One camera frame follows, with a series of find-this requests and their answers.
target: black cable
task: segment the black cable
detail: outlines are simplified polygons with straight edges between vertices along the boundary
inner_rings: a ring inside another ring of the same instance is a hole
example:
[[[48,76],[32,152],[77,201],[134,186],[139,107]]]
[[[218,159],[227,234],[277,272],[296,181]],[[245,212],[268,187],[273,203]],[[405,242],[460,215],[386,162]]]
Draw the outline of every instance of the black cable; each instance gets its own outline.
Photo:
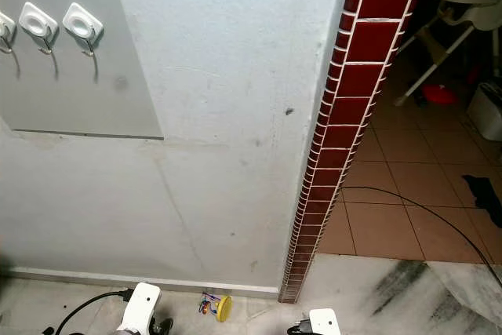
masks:
[[[472,248],[476,251],[476,253],[478,253],[479,257],[481,258],[483,264],[485,264],[485,266],[488,268],[489,270],[489,273],[492,274],[493,278],[495,279],[495,281],[498,283],[498,285],[500,286],[500,288],[502,288],[502,281],[500,280],[500,278],[497,276],[496,272],[493,270],[492,266],[490,265],[490,263],[488,262],[488,260],[486,259],[485,257],[485,254],[483,254],[483,252],[459,229],[457,228],[455,225],[453,225],[452,223],[450,223],[447,219],[445,219],[444,217],[438,215],[436,212],[434,212],[432,209],[428,209],[426,206],[422,206],[420,203],[417,203],[417,202],[414,202],[413,200],[411,199],[408,199],[407,197],[405,196],[402,196],[400,194],[396,194],[392,191],[388,191],[388,190],[384,190],[383,188],[371,188],[370,186],[347,186],[347,187],[342,187],[342,190],[346,190],[346,189],[351,189],[351,188],[363,188],[363,189],[366,189],[366,190],[374,190],[374,191],[381,191],[381,192],[385,192],[389,195],[393,195],[393,196],[396,196],[398,198],[401,198],[401,199],[404,199],[412,204],[414,204],[415,206],[419,206],[420,208],[422,209],[425,209],[426,211],[428,211],[429,213],[432,213],[434,216],[436,216],[438,219],[441,219],[443,220],[445,223],[447,223],[451,228],[455,229],[462,237],[464,237],[464,239],[469,242],[469,245],[472,246]]]
[[[87,305],[91,304],[94,301],[98,301],[101,298],[109,297],[109,296],[120,296],[124,299],[124,301],[129,301],[131,298],[131,295],[133,294],[134,289],[126,289],[126,290],[118,290],[115,292],[106,292],[103,294],[100,294],[98,296],[95,296],[91,298],[90,300],[87,300],[84,302],[82,305],[80,305],[78,308],[73,310],[70,314],[66,316],[65,319],[61,322],[60,326],[57,328],[56,333],[54,335],[60,335],[61,330],[63,329],[64,325],[73,317],[75,314],[77,314],[79,311],[81,311],[83,308],[85,308]]]

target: white wall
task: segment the white wall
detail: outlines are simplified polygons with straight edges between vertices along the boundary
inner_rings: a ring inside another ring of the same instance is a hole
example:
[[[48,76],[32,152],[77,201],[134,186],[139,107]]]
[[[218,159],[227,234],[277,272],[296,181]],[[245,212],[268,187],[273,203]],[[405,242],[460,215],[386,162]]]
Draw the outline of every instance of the white wall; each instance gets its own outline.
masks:
[[[3,253],[278,286],[337,0],[122,2],[166,140],[3,126]]]

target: white marble floor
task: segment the white marble floor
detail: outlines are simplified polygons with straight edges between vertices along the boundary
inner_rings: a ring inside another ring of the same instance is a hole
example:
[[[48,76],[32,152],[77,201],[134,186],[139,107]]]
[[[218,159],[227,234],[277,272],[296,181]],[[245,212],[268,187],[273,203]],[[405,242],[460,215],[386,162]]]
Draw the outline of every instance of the white marble floor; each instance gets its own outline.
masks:
[[[116,288],[14,279],[0,291],[0,334],[40,334],[80,303]],[[502,335],[502,291],[483,266],[319,254],[298,304],[234,297],[226,323],[198,313],[200,295],[163,292],[156,316],[174,318],[173,335],[285,335],[312,308],[333,308],[343,335]],[[126,303],[90,305],[63,335],[105,335]]]

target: small toy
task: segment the small toy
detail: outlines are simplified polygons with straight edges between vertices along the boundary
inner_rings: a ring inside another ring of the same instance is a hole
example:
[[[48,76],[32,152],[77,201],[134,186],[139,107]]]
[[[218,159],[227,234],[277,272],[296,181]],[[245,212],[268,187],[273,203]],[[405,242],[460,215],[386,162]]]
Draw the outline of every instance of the small toy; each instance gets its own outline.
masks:
[[[225,322],[232,309],[232,297],[222,296],[221,298],[209,293],[202,293],[201,303],[198,306],[198,312],[207,314],[208,311],[216,316],[218,322]]]

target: black cloth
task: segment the black cloth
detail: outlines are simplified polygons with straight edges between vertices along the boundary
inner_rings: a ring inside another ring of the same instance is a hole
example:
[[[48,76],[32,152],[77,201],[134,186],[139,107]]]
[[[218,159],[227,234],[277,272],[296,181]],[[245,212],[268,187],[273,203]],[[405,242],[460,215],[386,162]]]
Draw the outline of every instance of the black cloth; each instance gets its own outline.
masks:
[[[476,197],[476,206],[484,208],[488,211],[493,223],[502,228],[502,205],[500,200],[493,190],[493,186],[489,178],[473,177],[470,175],[462,176],[467,181],[473,196]]]

